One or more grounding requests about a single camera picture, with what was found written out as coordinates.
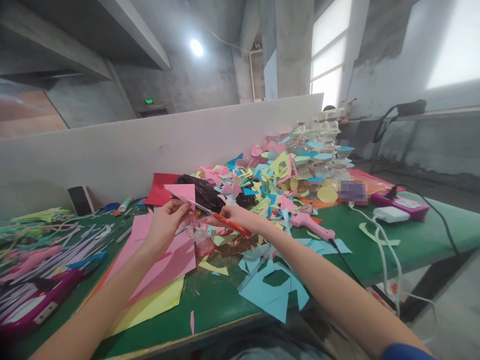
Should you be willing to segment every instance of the blue sleeve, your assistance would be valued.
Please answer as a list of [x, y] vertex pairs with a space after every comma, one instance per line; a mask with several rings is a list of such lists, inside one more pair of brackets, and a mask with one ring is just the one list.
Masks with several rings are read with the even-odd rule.
[[416, 347], [405, 344], [393, 344], [385, 349], [381, 360], [435, 360], [431, 355]]

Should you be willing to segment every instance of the ceiling light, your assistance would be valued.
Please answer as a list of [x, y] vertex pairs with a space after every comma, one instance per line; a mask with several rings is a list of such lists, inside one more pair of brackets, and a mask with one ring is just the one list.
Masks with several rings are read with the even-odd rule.
[[198, 40], [193, 39], [190, 41], [190, 47], [195, 56], [201, 57], [204, 54], [204, 47]]

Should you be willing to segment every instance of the person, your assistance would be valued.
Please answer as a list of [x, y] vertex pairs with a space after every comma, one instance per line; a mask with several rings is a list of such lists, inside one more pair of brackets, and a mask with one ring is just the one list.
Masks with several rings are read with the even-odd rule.
[[[336, 107], [333, 105], [327, 105], [323, 108], [323, 111], [329, 111], [329, 110], [335, 110]], [[350, 113], [346, 114], [345, 116], [342, 116], [338, 119], [338, 125], [345, 126], [348, 125], [350, 122]]]
[[[189, 203], [171, 200], [159, 209], [138, 251], [31, 359], [90, 359], [140, 281], [169, 247], [177, 227], [191, 215], [189, 208]], [[220, 214], [270, 242], [298, 274], [319, 305], [371, 358], [433, 359], [419, 338], [393, 313], [347, 274], [280, 230], [273, 222], [240, 206], [224, 206]], [[214, 218], [208, 222], [213, 226], [224, 226]], [[243, 352], [228, 359], [251, 359], [248, 354]]]

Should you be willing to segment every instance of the green tabletop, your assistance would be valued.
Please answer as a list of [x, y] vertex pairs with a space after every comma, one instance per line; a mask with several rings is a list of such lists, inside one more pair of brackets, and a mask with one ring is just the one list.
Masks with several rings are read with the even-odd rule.
[[[411, 193], [402, 196], [420, 200]], [[453, 239], [463, 252], [480, 244], [480, 214], [450, 206], [438, 201], [431, 201], [445, 216]], [[372, 216], [374, 206], [359, 207], [368, 216]], [[112, 217], [95, 219], [99, 224], [109, 224]], [[364, 285], [378, 283], [382, 279], [382, 264], [377, 244], [364, 235], [359, 224], [367, 220], [347, 206], [334, 206], [318, 211], [323, 219], [322, 226], [336, 232], [353, 252], [345, 254], [345, 259]], [[82, 224], [91, 224], [94, 220], [84, 220]], [[429, 210], [425, 222], [401, 222], [383, 224], [390, 239], [400, 239], [401, 244], [395, 248], [404, 273], [419, 269], [439, 260], [453, 256], [444, 225], [433, 210]], [[373, 225], [367, 227], [373, 232]], [[309, 237], [305, 228], [292, 228], [295, 238]], [[90, 289], [107, 269], [122, 244], [113, 244], [108, 249], [108, 258], [96, 273], [81, 283], [72, 295], [59, 307], [52, 318], [30, 337], [18, 342], [13, 347], [15, 358], [25, 359], [48, 339], [83, 301]], [[396, 274], [395, 263], [389, 251], [385, 252], [389, 276]], [[326, 259], [341, 268], [347, 274], [346, 266], [337, 254], [326, 255]], [[148, 321], [104, 340], [94, 354], [94, 359], [110, 358], [128, 354], [131, 358], [145, 353], [154, 353], [172, 347], [175, 344], [187, 344], [198, 338], [218, 332], [225, 327], [234, 327], [258, 318], [262, 310], [239, 296], [237, 287], [246, 274], [238, 267], [238, 255], [221, 256], [214, 253], [209, 262], [215, 266], [227, 266], [230, 276], [216, 276], [203, 268], [197, 268], [185, 277], [180, 304]], [[289, 304], [297, 302], [293, 292]], [[191, 336], [190, 313], [195, 314], [195, 336]]]

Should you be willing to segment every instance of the wall pipe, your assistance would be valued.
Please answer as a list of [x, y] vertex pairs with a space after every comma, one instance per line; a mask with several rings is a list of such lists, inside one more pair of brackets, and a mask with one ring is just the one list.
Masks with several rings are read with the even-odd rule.
[[263, 53], [262, 49], [250, 51], [248, 58], [250, 61], [250, 78], [251, 78], [251, 95], [253, 97], [253, 102], [255, 102], [255, 86], [254, 86], [254, 72], [252, 70], [252, 54]]

